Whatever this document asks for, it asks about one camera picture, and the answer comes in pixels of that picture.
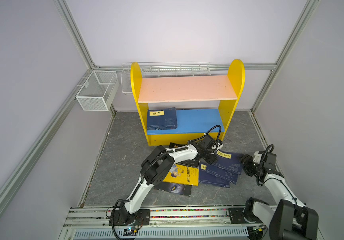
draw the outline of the white mesh basket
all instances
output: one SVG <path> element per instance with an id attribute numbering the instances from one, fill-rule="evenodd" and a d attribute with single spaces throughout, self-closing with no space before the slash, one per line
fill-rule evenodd
<path id="1" fill-rule="evenodd" d="M 115 71 L 93 70 L 76 95 L 86 111 L 109 111 L 119 88 Z"/>
<path id="2" fill-rule="evenodd" d="M 209 76 L 208 62 L 164 62 L 138 63 L 143 78 Z M 132 94 L 131 65 L 123 63 L 121 72 L 121 90 L 124 94 Z"/>

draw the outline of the book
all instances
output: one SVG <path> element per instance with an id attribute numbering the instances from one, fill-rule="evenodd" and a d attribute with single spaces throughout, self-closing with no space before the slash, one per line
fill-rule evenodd
<path id="1" fill-rule="evenodd" d="M 235 152 L 224 152 L 217 150 L 217 160 L 212 163 L 213 166 L 222 168 L 227 171 L 233 171 L 237 174 L 242 173 L 242 164 L 240 162 L 240 157 L 244 154 Z"/>
<path id="2" fill-rule="evenodd" d="M 238 174 L 236 172 L 227 171 L 225 169 L 206 164 L 201 164 L 200 168 L 213 176 L 226 180 L 227 182 L 231 182 L 233 184 L 237 183 Z"/>
<path id="3" fill-rule="evenodd" d="M 182 146 L 185 146 L 185 145 L 186 145 L 186 144 L 177 144 L 177 143 L 171 142 L 171 143 L 169 144 L 169 148 L 182 147 Z M 187 167 L 195 167 L 195 168 L 198 168 L 198 163 L 199 163 L 198 160 L 185 160 L 185 161 L 179 162 L 178 164 L 179 164 L 179 165 L 183 165 L 183 166 L 187 166 Z"/>
<path id="4" fill-rule="evenodd" d="M 171 182 L 160 182 L 154 186 L 154 189 L 163 190 L 166 192 L 177 193 L 180 195 L 191 196 L 192 185 L 171 183 Z"/>
<path id="5" fill-rule="evenodd" d="M 147 112 L 147 130 L 166 130 L 177 128 L 176 108 L 149 110 Z"/>
<path id="6" fill-rule="evenodd" d="M 209 184 L 219 187 L 230 187 L 229 181 L 216 177 L 212 174 L 207 173 L 202 167 L 203 164 L 200 162 L 198 168 L 198 182 L 203 184 Z"/>
<path id="7" fill-rule="evenodd" d="M 174 164 L 163 182 L 198 186 L 198 169 Z"/>

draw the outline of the metal rail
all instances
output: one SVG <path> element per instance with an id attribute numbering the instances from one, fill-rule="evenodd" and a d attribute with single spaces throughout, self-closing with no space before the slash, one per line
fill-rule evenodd
<path id="1" fill-rule="evenodd" d="M 210 64 L 210 71 L 227 71 L 231 64 Z M 180 65 L 153 65 L 155 68 L 162 67 L 180 67 Z M 244 63 L 245 70 L 275 70 L 277 65 L 275 63 Z M 106 71 L 121 71 L 122 66 L 97 66 L 94 70 L 106 70 Z"/>
<path id="2" fill-rule="evenodd" d="M 39 160 L 40 156 L 54 137 L 57 130 L 60 128 L 61 124 L 64 122 L 65 118 L 68 116 L 71 109 L 73 108 L 76 102 L 76 93 L 80 90 L 81 86 L 90 73 L 90 71 L 87 71 L 84 74 L 72 93 L 65 100 L 63 105 L 45 127 L 39 138 L 34 142 L 30 150 L 27 152 L 22 161 L 16 167 L 15 171 L 12 173 L 12 175 L 9 177 L 7 182 L 0 190 L 0 217 L 16 195 L 17 191 L 20 189 L 23 182 L 26 180 L 28 174 L 31 172 L 36 162 Z"/>
<path id="3" fill-rule="evenodd" d="M 268 79 L 266 80 L 264 86 L 262 87 L 256 101 L 253 104 L 252 112 L 255 113 L 257 108 L 260 106 L 262 100 L 264 99 L 266 93 L 269 91 L 269 88 L 271 87 L 272 83 L 274 82 L 275 78 L 277 77 L 278 72 L 282 68 L 286 58 L 288 57 L 290 51 L 293 49 L 295 43 L 297 42 L 299 36 L 301 35 L 302 31 L 304 30 L 306 24 L 308 23 L 308 20 L 314 10 L 317 8 L 320 0 L 308 0 L 306 3 L 304 9 L 301 12 L 301 15 L 299 16 L 296 25 L 294 26 L 294 29 L 292 33 L 289 36 L 288 41 L 286 42 L 283 50 L 280 53 L 279 58 L 276 62 L 276 69 L 272 70 L 270 75 L 268 76 Z"/>

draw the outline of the pink shelf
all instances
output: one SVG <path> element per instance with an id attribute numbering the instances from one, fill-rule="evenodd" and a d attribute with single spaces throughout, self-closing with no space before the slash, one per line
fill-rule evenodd
<path id="1" fill-rule="evenodd" d="M 138 103 L 237 99 L 227 75 L 143 78 Z"/>

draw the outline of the blue book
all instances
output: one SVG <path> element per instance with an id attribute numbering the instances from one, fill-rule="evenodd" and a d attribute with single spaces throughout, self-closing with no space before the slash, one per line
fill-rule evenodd
<path id="1" fill-rule="evenodd" d="M 237 183 L 237 177 L 239 176 L 236 172 L 233 171 L 227 171 L 221 168 L 218 168 L 216 166 L 213 165 L 207 165 L 204 166 L 205 167 L 205 171 L 209 174 L 212 174 L 213 176 L 222 178 L 226 181 L 229 181 L 233 184 Z"/>
<path id="2" fill-rule="evenodd" d="M 235 152 L 217 151 L 217 161 L 212 165 L 227 171 L 233 171 L 240 175 L 242 173 L 242 164 L 239 160 L 244 154 Z"/>
<path id="3" fill-rule="evenodd" d="M 205 171 L 205 166 L 201 162 L 198 168 L 198 183 L 209 184 L 219 187 L 230 187 L 229 181 L 213 176 Z"/>
<path id="4" fill-rule="evenodd" d="M 176 108 L 148 110 L 147 130 L 166 130 L 177 128 Z"/>

